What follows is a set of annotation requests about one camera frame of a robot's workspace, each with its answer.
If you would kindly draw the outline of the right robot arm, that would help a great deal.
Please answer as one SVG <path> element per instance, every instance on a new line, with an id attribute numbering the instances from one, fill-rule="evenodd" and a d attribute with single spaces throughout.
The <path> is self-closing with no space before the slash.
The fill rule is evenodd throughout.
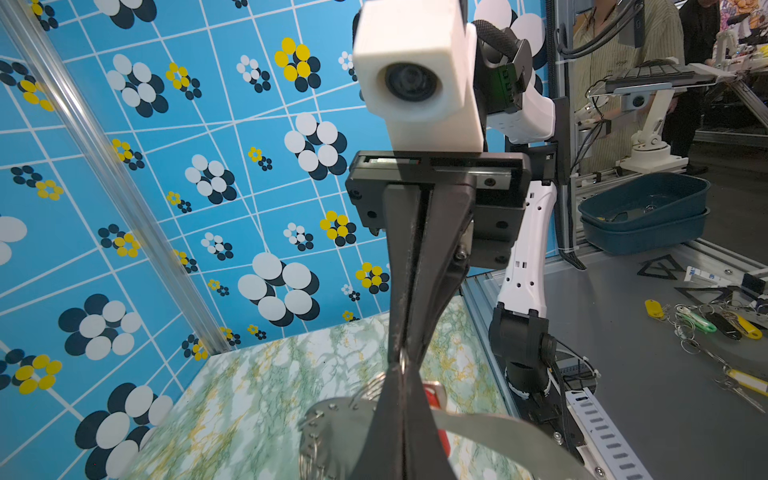
<path id="1" fill-rule="evenodd" d="M 480 267 L 506 274 L 489 334 L 507 381 L 545 391 L 555 341 L 543 261 L 556 188 L 527 152 L 486 143 L 488 129 L 525 145 L 558 135 L 558 102 L 536 89 L 530 43 L 460 7 L 378 2 L 355 17 L 353 53 L 365 105 L 391 143 L 359 152 L 346 182 L 363 225 L 387 236 L 390 369 L 379 386 L 395 390 L 421 365 L 442 311 Z"/>

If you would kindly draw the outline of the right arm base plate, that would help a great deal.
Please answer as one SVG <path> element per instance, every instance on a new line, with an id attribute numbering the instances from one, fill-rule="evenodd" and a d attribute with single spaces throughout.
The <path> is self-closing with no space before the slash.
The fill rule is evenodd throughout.
<path id="1" fill-rule="evenodd" d="M 576 418 L 568 408 L 568 403 L 561 393 L 560 383 L 548 368 L 544 368 L 546 386 L 530 386 L 513 396 L 519 416 L 544 432 L 564 450 L 567 450 L 583 466 L 586 465 L 581 449 L 586 441 Z"/>

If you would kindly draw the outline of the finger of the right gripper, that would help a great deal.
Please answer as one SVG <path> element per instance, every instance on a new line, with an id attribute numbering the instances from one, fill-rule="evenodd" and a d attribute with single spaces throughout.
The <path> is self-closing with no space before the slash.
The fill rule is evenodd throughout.
<path id="1" fill-rule="evenodd" d="M 420 320 L 416 343 L 422 347 L 422 362 L 442 309 L 468 271 L 468 259 L 457 259 L 456 250 L 474 200 L 475 188 L 467 184 L 437 185 L 428 196 L 411 303 L 411 319 Z"/>
<path id="2" fill-rule="evenodd" d="M 387 246 L 391 267 L 388 362 L 419 368 L 422 347 L 416 341 L 420 320 L 411 319 L 413 289 L 424 230 L 423 191 L 417 185 L 394 184 L 383 195 Z"/>

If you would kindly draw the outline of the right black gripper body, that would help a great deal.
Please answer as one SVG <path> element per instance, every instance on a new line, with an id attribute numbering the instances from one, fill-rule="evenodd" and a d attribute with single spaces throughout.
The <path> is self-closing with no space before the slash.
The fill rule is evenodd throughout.
<path id="1" fill-rule="evenodd" d="M 501 269 L 517 239 L 531 181 L 523 153 L 360 151 L 346 190 L 362 225 L 386 228 L 384 191 L 391 184 L 434 187 L 467 183 L 475 188 L 469 265 Z"/>

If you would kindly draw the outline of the grey metal key ring plate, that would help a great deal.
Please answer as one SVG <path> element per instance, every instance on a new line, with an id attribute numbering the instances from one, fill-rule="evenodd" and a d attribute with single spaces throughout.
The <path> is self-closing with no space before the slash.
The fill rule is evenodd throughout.
<path id="1" fill-rule="evenodd" d="M 301 479 L 349 479 L 360 458 L 378 402 L 366 397 L 320 401 L 299 422 Z M 495 414 L 456 414 L 433 409 L 436 426 L 489 448 L 536 479 L 591 479 L 571 454 L 534 425 Z"/>

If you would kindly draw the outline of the red key tag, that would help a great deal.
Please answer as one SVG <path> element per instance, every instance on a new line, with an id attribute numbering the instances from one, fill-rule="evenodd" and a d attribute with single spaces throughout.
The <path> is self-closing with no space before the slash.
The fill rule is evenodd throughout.
<path id="1" fill-rule="evenodd" d="M 423 388 L 430 407 L 436 410 L 444 410 L 448 404 L 445 387 L 438 381 L 425 381 L 423 383 Z M 451 446 L 446 431 L 439 429 L 438 436 L 445 455 L 449 457 L 451 454 Z"/>

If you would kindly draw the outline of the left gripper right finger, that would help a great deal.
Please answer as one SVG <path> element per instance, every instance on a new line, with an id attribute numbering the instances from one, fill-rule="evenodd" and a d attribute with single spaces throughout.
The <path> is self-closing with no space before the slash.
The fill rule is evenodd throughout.
<path id="1" fill-rule="evenodd" d="M 406 479 L 455 479 L 442 446 L 421 377 L 407 365 L 404 413 L 404 472 Z"/>

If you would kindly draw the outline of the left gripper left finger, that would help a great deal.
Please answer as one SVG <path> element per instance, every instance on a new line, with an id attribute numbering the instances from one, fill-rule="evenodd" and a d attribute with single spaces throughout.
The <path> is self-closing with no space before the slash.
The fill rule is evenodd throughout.
<path id="1" fill-rule="evenodd" d="M 386 371 L 368 434 L 351 479 L 401 479 L 404 470 L 403 382 L 398 366 Z"/>

